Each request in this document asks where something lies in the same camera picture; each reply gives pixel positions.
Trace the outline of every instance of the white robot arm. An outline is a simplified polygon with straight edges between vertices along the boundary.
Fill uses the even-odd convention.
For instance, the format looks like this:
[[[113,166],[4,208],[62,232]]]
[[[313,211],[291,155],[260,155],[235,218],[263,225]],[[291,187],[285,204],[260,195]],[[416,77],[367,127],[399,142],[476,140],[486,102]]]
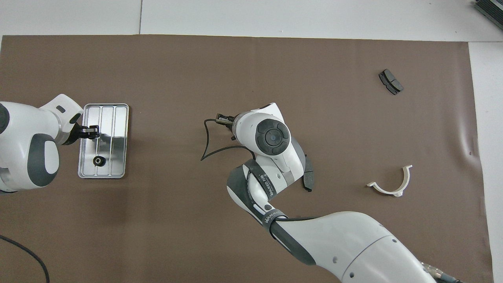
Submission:
[[[48,185],[59,169],[57,146],[99,136],[77,124],[82,108],[64,94],[46,105],[0,102],[0,193]]]
[[[301,262],[321,266],[343,283],[435,283],[414,255],[368,215],[345,211],[288,219],[269,201],[301,178],[306,158],[275,103],[234,117],[218,115],[256,160],[231,171],[227,191]]]

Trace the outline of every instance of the brown paper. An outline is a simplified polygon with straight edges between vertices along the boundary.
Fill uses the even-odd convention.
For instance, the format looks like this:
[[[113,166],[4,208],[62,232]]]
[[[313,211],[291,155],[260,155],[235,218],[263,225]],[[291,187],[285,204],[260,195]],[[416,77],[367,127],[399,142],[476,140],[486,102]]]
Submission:
[[[200,162],[203,120],[270,102],[311,158],[272,204],[290,217],[366,213],[421,261],[492,282],[468,44],[207,36],[5,36],[2,101],[130,106],[126,176],[77,176],[78,143],[60,147],[46,188],[0,197],[0,234],[37,253],[52,282],[335,282],[283,249],[227,194],[241,149]],[[392,95],[384,69],[404,86]],[[210,125],[209,150],[234,145]],[[412,164],[403,197],[393,190]],[[0,281],[39,282],[0,242]]]

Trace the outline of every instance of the white plastic part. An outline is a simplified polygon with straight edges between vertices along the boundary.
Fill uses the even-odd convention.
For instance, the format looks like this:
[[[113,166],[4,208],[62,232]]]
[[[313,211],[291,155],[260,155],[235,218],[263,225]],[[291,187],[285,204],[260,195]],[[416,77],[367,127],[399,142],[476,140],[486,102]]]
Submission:
[[[344,211],[304,221],[276,221],[312,256],[316,265],[342,279],[351,262],[391,233],[372,217]]]
[[[304,175],[304,168],[291,141],[284,152],[273,156],[264,154],[257,146],[256,128],[260,122],[266,119],[280,121],[283,124],[285,122],[276,103],[238,115],[233,125],[233,132],[237,141],[257,155],[271,158],[282,173],[291,172],[294,180],[299,179]],[[288,135],[291,137],[290,129],[288,129],[288,126],[286,128]]]
[[[374,187],[374,189],[382,192],[382,193],[385,193],[385,194],[392,194],[396,197],[399,197],[399,196],[402,196],[403,195],[403,190],[405,190],[405,188],[407,188],[407,185],[409,183],[409,180],[410,180],[410,171],[409,171],[409,168],[412,167],[412,165],[407,165],[407,166],[404,166],[402,169],[403,169],[403,182],[402,184],[399,186],[398,189],[394,190],[394,191],[385,191],[383,189],[381,189],[381,187],[379,187],[379,185],[376,183],[376,182],[371,182],[371,183],[368,183],[367,186],[368,187]]]
[[[353,260],[342,283],[435,283],[416,257],[393,235],[372,243]]]
[[[46,141],[44,147],[45,170],[49,174],[54,174],[58,171],[59,168],[58,149],[56,147],[56,144],[51,140]]]
[[[56,115],[59,122],[59,133],[54,140],[58,145],[63,144],[68,139],[76,122],[75,117],[79,118],[83,113],[82,107],[64,94],[56,96],[40,109],[48,110]]]
[[[56,116],[45,109],[30,105],[2,102],[10,115],[9,125],[0,134],[0,167],[8,169],[2,172],[3,191],[19,191],[39,188],[28,175],[28,155],[33,135],[41,133],[56,138],[59,122]],[[56,161],[46,160],[46,164]]]
[[[435,283],[421,263],[372,217],[345,211],[304,221],[277,221],[343,283]]]
[[[278,166],[275,165],[275,163],[267,157],[258,155],[256,160],[255,160],[262,170],[269,176],[271,182],[273,183],[274,189],[276,190],[276,193],[282,192],[288,185],[286,183],[285,177],[283,174],[281,174],[281,171],[278,169]],[[255,178],[252,178],[249,183],[250,187],[253,186],[258,186],[260,190],[263,192],[264,190],[261,188],[260,184],[257,182]]]
[[[227,186],[227,192],[229,193],[230,195],[230,198],[232,198],[232,200],[234,200],[234,202],[239,205],[239,207],[241,207],[242,209],[244,209],[247,213],[249,213],[251,216],[253,216],[253,218],[255,218],[255,220],[257,220],[259,223],[261,222],[260,219],[258,219],[255,214],[253,214],[249,209],[248,207],[246,207],[246,205],[244,205],[244,203],[239,199],[239,197]]]

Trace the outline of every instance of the black gear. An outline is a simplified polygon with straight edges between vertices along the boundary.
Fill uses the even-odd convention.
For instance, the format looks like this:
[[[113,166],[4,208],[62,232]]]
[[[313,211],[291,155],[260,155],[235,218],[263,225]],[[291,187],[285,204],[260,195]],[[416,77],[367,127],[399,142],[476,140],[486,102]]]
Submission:
[[[99,156],[99,155],[98,155],[98,156],[95,156],[95,157],[93,158],[93,164],[94,164],[95,166],[98,166],[98,167],[102,167],[102,166],[104,166],[106,162],[107,162],[107,159],[106,159],[106,158],[104,158],[103,156]]]

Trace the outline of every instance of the aluminum tray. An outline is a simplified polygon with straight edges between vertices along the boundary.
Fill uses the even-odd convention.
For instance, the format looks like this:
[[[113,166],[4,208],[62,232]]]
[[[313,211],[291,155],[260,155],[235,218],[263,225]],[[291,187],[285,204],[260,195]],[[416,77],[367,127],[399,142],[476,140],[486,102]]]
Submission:
[[[84,107],[82,125],[99,125],[100,137],[80,140],[78,175],[90,179],[118,179],[126,169],[127,104],[88,104]],[[95,166],[93,159],[102,156],[104,166]]]

